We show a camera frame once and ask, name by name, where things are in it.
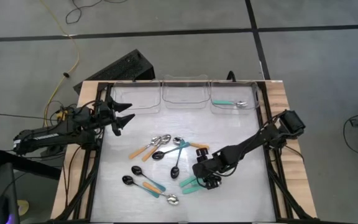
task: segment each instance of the clear plastic bin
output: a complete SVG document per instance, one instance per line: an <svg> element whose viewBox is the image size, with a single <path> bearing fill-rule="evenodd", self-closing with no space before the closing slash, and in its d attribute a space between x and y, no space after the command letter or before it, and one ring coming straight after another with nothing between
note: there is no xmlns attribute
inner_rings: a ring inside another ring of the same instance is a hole
<svg viewBox="0 0 358 224"><path fill-rule="evenodd" d="M260 106L256 82L211 82L211 112L247 114Z"/></svg>
<svg viewBox="0 0 358 224"><path fill-rule="evenodd" d="M197 77L164 76L162 99L167 108L205 108L211 98L210 93L211 87L207 75L200 75Z"/></svg>
<svg viewBox="0 0 358 224"><path fill-rule="evenodd" d="M116 82L111 96L118 103L132 103L132 106L121 114L158 113L161 104L161 82Z"/></svg>

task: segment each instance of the concrete floor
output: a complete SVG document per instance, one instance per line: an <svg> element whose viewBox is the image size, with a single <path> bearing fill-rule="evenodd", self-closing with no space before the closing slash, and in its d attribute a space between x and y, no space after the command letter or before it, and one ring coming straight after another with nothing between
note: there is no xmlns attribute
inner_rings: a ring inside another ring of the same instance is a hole
<svg viewBox="0 0 358 224"><path fill-rule="evenodd" d="M86 8L79 23L66 25L71 1L45 0L70 34L100 34L183 29L250 28L243 0L102 2ZM85 1L77 0L78 5ZM358 24L358 1L253 0L258 27ZM0 37L60 35L38 1L0 0ZM358 114L358 30L261 33L272 79L284 80L291 109L305 122L300 138L311 192L323 220L358 223L358 154L342 138L343 122ZM55 99L76 103L72 86L133 49L164 75L207 74L261 79L251 33L81 39L81 62ZM69 40L0 42L0 113L42 116L62 72L75 61ZM0 149L12 147L23 129L41 120L0 116ZM358 131L349 133L358 148ZM59 166L61 161L54 161ZM49 218L57 183L33 175L17 182L19 198L33 208L23 223Z"/></svg>

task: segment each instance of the orange handle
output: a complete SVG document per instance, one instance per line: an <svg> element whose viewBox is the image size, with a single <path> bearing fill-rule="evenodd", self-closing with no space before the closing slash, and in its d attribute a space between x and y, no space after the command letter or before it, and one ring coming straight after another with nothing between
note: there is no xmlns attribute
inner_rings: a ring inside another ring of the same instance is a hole
<svg viewBox="0 0 358 224"><path fill-rule="evenodd" d="M197 144L197 143L190 143L191 146L193 147L197 147L199 149L205 147L206 149L209 149L209 146L208 145L203 145L203 144Z"/></svg>
<svg viewBox="0 0 358 224"><path fill-rule="evenodd" d="M142 153L144 150L147 149L147 146L144 146L142 148L140 148L139 150L137 150L136 152L132 153L131 155L129 155L129 159L133 159L135 158L135 156L139 155L140 153Z"/></svg>
<svg viewBox="0 0 358 224"><path fill-rule="evenodd" d="M154 148L148 152L144 157L142 158L143 162L146 162L146 160L158 149L159 146L154 146Z"/></svg>
<svg viewBox="0 0 358 224"><path fill-rule="evenodd" d="M154 187L153 185L151 185L151 184L149 184L149 183L147 183L147 182L143 182L143 186L144 186L145 188L149 189L149 190L154 191L155 193L158 193L158 194L161 193L161 191L160 191L158 188Z"/></svg>

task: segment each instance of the yellow cable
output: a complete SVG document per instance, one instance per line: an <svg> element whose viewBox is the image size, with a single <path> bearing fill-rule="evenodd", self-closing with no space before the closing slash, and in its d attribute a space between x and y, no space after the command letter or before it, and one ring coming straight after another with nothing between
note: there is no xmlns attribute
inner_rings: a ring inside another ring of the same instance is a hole
<svg viewBox="0 0 358 224"><path fill-rule="evenodd" d="M53 14L53 12L50 10L50 8L44 3L44 0L40 0L41 4L44 5L44 7L48 10L49 14L53 17L53 19L55 20L55 22L57 23L57 26L59 26L59 29L61 30L61 32L63 32L68 38L70 38L71 41L73 41L73 44L75 46L75 49L77 51L77 60L75 62L75 64L72 66L71 69L69 69L69 71L67 71L68 74L70 74L78 65L78 62L80 61L80 49L78 48L76 42L74 41L74 39L68 35L62 28L62 25L60 25L59 21L57 20L56 16ZM47 116L48 116L48 109L49 109L49 104L50 102L53 100L53 97L56 95L60 85L63 83L64 79L66 79L66 77L63 76L63 78L60 80L59 84L57 85L55 91L53 91L52 95L50 96L47 106L45 107L45 111L44 111L44 125L48 126L47 123Z"/></svg>

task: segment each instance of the wooden table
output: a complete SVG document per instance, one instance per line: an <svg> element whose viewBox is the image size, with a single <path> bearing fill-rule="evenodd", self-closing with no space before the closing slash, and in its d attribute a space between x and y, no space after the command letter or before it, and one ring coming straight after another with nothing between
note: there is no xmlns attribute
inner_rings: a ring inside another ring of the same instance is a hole
<svg viewBox="0 0 358 224"><path fill-rule="evenodd" d="M285 94L284 84L282 81L264 81L266 83L268 100L270 103L270 109L272 115L276 115L282 112L285 109L289 109L287 95ZM92 101L96 98L96 90L98 87L99 81L85 81L81 89L81 94L78 99L78 106L82 106L85 103ZM266 120L265 108L263 102L261 103L262 116ZM300 147L298 141L288 140L288 146L296 149L300 152ZM67 147L64 167L66 174L68 173L68 166L70 164L71 158L76 150L78 145L72 144ZM78 184L80 181L81 168L83 164L83 159L85 156L84 150L79 150L71 165L71 174L70 174L70 188L68 189L68 199L76 194L78 190ZM285 148L282 151L282 163L284 174L287 182L288 190L294 196L295 200L303 207L306 213L312 217L316 217L316 210L314 209L314 203L311 196L308 178L306 176L305 167L301 157ZM93 160L89 162L89 169L92 167ZM279 189L277 189L278 201L280 206L280 212L282 217L287 217L285 212L283 197ZM80 210L80 218L85 217L85 208L86 202L88 201L88 191L84 194ZM53 210L51 218L55 218L61 214L65 208L65 184L63 179L63 174L60 176L58 189L55 196L55 203L53 205Z"/></svg>

